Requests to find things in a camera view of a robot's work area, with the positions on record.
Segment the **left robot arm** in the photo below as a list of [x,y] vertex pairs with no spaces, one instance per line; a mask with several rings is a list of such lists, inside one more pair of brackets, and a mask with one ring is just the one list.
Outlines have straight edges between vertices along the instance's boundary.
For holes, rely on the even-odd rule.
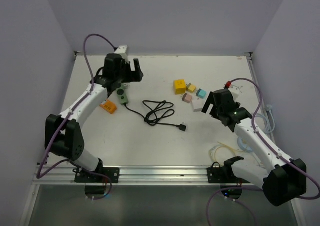
[[100,159],[85,148],[82,127],[95,111],[123,83],[141,82],[143,72],[137,58],[129,62],[119,53],[109,53],[103,67],[89,82],[80,98],[59,115],[51,114],[45,122],[45,149],[47,153],[63,157],[86,169],[92,182],[103,179]]

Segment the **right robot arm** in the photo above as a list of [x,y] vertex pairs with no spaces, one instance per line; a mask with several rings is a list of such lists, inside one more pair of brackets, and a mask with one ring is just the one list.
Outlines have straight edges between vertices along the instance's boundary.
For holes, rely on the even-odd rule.
[[222,167],[207,168],[209,183],[236,183],[242,179],[261,189],[276,207],[306,193],[306,164],[301,159],[293,160],[279,149],[253,123],[253,116],[234,100],[228,89],[210,92],[202,112],[209,113],[245,140],[264,165],[256,166],[244,157],[236,156],[226,160]]

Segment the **white plug adapter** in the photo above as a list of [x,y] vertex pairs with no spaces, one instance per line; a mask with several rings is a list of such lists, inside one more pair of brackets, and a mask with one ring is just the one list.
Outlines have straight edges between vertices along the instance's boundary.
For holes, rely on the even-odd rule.
[[194,100],[191,102],[193,112],[201,112],[204,107],[204,102],[201,100]]

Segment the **pink plug adapter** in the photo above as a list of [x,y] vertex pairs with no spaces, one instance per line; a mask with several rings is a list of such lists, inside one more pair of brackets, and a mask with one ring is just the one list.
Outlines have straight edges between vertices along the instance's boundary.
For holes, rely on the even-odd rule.
[[188,93],[184,93],[184,94],[181,96],[181,98],[182,98],[182,101],[183,101],[183,102],[188,103],[188,104],[190,104],[190,103],[192,102],[192,100],[193,100],[193,96],[190,95],[190,94],[188,94]]

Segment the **green power strip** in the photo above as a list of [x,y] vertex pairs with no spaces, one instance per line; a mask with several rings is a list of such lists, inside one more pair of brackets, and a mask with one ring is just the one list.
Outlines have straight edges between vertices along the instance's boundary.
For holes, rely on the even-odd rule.
[[126,90],[123,87],[120,87],[116,90],[116,95],[119,103],[123,105],[127,105],[129,103],[128,96],[126,94]]

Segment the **blue plug adapter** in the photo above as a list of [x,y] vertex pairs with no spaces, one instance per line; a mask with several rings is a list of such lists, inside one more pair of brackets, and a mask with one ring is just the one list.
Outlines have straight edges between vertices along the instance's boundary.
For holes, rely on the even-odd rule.
[[201,88],[199,88],[196,92],[196,96],[200,99],[204,99],[207,95],[207,92]]

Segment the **pale yellow plug adapter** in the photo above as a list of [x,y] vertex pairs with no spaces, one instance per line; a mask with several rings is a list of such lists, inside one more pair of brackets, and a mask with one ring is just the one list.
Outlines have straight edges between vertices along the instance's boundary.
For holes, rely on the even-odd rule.
[[192,83],[186,85],[186,91],[189,93],[194,93],[196,89],[197,87]]

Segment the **orange power strip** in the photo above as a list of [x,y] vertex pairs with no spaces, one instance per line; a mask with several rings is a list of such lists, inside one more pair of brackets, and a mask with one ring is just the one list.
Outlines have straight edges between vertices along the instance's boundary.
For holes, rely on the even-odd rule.
[[114,114],[117,110],[116,104],[110,100],[106,100],[105,102],[101,103],[99,106],[109,114]]

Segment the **yellow cube socket adapter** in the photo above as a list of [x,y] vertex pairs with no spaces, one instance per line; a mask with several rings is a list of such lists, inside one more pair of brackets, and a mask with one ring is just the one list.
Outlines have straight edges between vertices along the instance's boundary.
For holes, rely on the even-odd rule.
[[184,79],[176,79],[173,81],[173,90],[175,95],[181,95],[186,92],[186,82]]

